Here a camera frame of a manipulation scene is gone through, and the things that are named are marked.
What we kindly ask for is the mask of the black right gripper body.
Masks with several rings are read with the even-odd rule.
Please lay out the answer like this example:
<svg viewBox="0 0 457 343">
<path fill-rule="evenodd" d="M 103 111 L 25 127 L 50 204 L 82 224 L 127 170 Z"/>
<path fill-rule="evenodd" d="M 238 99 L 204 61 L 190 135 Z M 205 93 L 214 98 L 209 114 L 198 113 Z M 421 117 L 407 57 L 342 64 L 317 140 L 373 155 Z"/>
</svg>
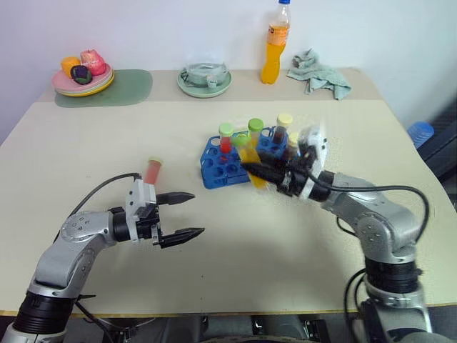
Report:
<svg viewBox="0 0 457 343">
<path fill-rule="evenodd" d="M 281 180 L 276 185 L 279 193 L 287 196 L 310 196 L 313 182 L 308 173 L 313 166 L 312 157 L 298 157 L 289 161 L 275 159 L 274 166 L 280 171 Z"/>
</svg>

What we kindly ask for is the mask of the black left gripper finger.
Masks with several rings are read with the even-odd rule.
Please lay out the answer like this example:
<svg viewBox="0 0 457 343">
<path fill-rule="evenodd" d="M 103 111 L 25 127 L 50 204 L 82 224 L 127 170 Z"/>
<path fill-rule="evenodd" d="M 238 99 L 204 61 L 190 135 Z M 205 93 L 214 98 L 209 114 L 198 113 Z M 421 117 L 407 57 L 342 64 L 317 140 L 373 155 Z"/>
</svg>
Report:
<svg viewBox="0 0 457 343">
<path fill-rule="evenodd" d="M 204 228 L 185 228 L 176 230 L 173 234 L 161 236 L 159 245 L 162 249 L 184 244 L 204 232 Z"/>
<path fill-rule="evenodd" d="M 156 204 L 161 205 L 175 205 L 182 204 L 191 199 L 194 199 L 195 195 L 188 192 L 168 192 L 163 194 L 158 194 L 156 196 Z"/>
</svg>

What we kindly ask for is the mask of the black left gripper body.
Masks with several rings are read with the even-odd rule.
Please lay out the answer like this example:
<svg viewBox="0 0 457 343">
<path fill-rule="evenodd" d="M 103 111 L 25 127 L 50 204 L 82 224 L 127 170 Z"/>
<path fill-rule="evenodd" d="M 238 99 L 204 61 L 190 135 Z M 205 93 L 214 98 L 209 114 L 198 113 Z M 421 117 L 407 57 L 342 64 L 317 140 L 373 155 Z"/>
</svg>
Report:
<svg viewBox="0 0 457 343">
<path fill-rule="evenodd" d="M 159 207 L 156 204 L 147 204 L 138 208 L 136 214 L 136 232 L 139 239 L 151 239 L 153 245 L 163 243 Z"/>
</svg>

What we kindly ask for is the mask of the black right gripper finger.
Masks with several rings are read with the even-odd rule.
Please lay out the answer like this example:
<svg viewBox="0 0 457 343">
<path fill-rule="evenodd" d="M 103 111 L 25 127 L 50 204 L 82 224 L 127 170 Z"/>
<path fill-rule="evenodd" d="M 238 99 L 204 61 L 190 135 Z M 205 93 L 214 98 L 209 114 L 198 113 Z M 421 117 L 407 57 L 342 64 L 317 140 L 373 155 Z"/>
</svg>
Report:
<svg viewBox="0 0 457 343">
<path fill-rule="evenodd" d="M 275 185 L 282 184 L 286 177 L 286 163 L 283 161 L 274 164 L 244 162 L 241 166 L 252 176 Z"/>
<path fill-rule="evenodd" d="M 261 160 L 261 163 L 270 168 L 285 168 L 288 164 L 286 160 L 278 158 L 274 154 L 271 154 L 267 151 L 259 151 L 258 156 Z"/>
</svg>

